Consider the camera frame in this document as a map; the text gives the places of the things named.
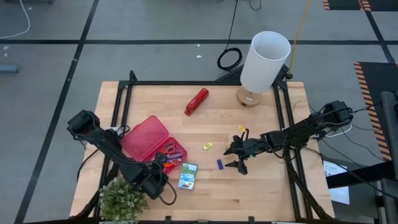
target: gray floor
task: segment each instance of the gray floor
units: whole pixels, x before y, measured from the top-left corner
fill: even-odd
[[[16,39],[78,40],[92,2],[26,1],[31,28]],[[304,6],[304,0],[263,0],[262,9],[252,11],[247,1],[240,1],[232,39],[251,39],[262,30],[280,32],[293,39]],[[87,38],[227,39],[233,7],[232,0],[100,0]],[[398,39],[394,23],[398,12],[374,12],[373,16],[386,40]],[[0,37],[21,32],[26,25],[18,2],[0,0]],[[300,39],[377,40],[364,11],[326,11],[321,1],[313,1]],[[248,45],[231,47],[239,47],[244,55],[248,50]],[[95,108],[102,81],[126,79],[130,69],[139,80],[215,80],[224,74],[216,66],[224,48],[225,45],[217,44],[85,45],[25,222],[67,218],[83,157],[82,146],[66,131],[67,121],[82,109]],[[398,59],[398,46],[391,45],[389,49]],[[7,202],[0,205],[2,223],[14,222],[75,50],[76,45],[72,44],[0,44],[0,63],[23,65],[17,75],[0,75],[0,102],[6,105],[0,108],[0,199]],[[233,60],[229,55],[223,62]],[[304,82],[314,108],[333,100],[343,100],[354,109],[362,108],[355,61],[387,62],[378,45],[299,45],[294,80]],[[371,127],[366,112],[358,113],[353,123]],[[381,156],[371,131],[352,129],[348,136]],[[344,136],[326,141],[361,164],[380,162]],[[320,149],[329,157],[346,160],[323,143]],[[343,220],[371,221],[357,214],[352,216],[339,209],[338,204],[335,210]]]

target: wooden tabletop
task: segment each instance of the wooden tabletop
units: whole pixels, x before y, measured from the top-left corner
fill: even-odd
[[[118,82],[103,82],[95,114],[106,129],[111,123]],[[294,109],[294,120],[300,121],[310,114],[304,85],[301,82],[288,83],[289,95]],[[207,88],[209,97],[191,116],[184,114],[187,103],[202,89]],[[172,206],[164,205],[159,199],[148,198],[150,210],[141,220],[213,220],[247,221],[254,216],[256,221],[292,221],[294,211],[290,197],[289,182],[284,161],[273,154],[263,153],[248,159],[248,175],[242,175],[235,168],[219,170],[217,159],[227,164],[237,159],[235,155],[224,156],[234,135],[241,135],[239,125],[250,130],[250,137],[268,131],[279,130],[279,122],[272,90],[264,93],[261,104],[245,108],[238,104],[236,91],[239,86],[133,86],[127,118],[127,125],[134,127],[148,116],[155,115],[188,152],[187,162],[198,165],[194,190],[177,187],[181,167],[169,175],[170,183],[177,191],[177,201]],[[285,113],[283,93],[280,93]],[[118,122],[121,120],[122,101]],[[208,150],[203,145],[213,143]],[[318,150],[315,141],[309,148]],[[85,158],[95,147],[88,146]],[[314,152],[302,150],[303,166],[308,189],[325,211],[334,216],[330,195],[323,174],[322,160]],[[103,154],[98,152],[81,170],[70,215],[75,215],[86,205],[98,188],[103,164]],[[301,214],[304,217],[302,194],[297,188]],[[173,193],[168,186],[162,194],[166,201],[172,201]]]

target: green plant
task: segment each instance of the green plant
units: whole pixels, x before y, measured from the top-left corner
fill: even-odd
[[[115,178],[99,191],[101,216],[107,221],[138,222],[148,202],[142,192],[123,179]]]

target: white paper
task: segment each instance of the white paper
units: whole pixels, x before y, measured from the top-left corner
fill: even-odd
[[[340,173],[346,172],[343,168],[339,167],[338,165],[323,161],[323,170],[325,171],[325,176],[336,175]],[[336,189],[329,189],[330,198],[334,202],[340,202],[349,205],[349,190],[348,187],[339,187]]]

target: black floor stripe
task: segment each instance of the black floor stripe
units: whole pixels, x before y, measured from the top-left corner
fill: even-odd
[[[34,167],[32,176],[30,177],[28,186],[27,186],[25,194],[24,194],[24,198],[22,199],[21,205],[19,206],[18,213],[17,213],[14,223],[20,224],[20,223],[23,223],[25,220],[25,216],[26,216],[27,210],[29,208],[30,201],[32,200],[32,196],[35,191],[37,181],[39,180],[40,173],[42,171],[44,161],[45,161],[45,158],[47,157],[47,153],[49,151],[51,140],[52,140],[54,132],[55,132],[55,128],[57,127],[57,123],[58,123],[58,120],[61,115],[63,104],[67,97],[67,93],[68,93],[70,84],[72,82],[72,78],[75,73],[77,63],[80,58],[81,50],[83,49],[83,46],[84,46],[84,40],[87,38],[88,30],[90,29],[91,22],[93,21],[94,14],[95,14],[95,11],[96,11],[96,8],[98,5],[98,1],[99,0],[94,0],[93,5],[91,6],[90,14],[88,15],[85,27],[83,29],[83,33],[81,34],[80,41],[79,41],[78,47],[75,52],[75,56],[72,60],[72,64],[70,65],[68,75],[65,79],[65,83],[63,84],[60,98],[58,99],[57,106],[55,107],[55,111],[52,116],[49,129],[47,130],[47,134],[45,135],[44,142],[43,142],[42,148],[39,153],[39,158],[36,161],[36,165]]]
[[[392,57],[390,50],[388,49],[387,44],[385,43],[384,38],[381,35],[381,32],[376,24],[376,21],[373,18],[372,13],[369,11],[365,11],[365,13],[369,19],[369,22],[371,23],[374,34],[376,35],[377,39],[380,41],[381,49],[383,49],[384,55],[386,56],[388,63],[395,63],[396,61]]]
[[[99,45],[162,45],[162,44],[226,44],[223,39],[198,40],[84,40],[84,44]],[[383,40],[386,45],[398,45],[398,40]],[[0,40],[0,44],[79,44],[80,40]],[[231,40],[230,44],[250,44],[251,40]],[[297,45],[381,45],[379,40],[298,40]]]

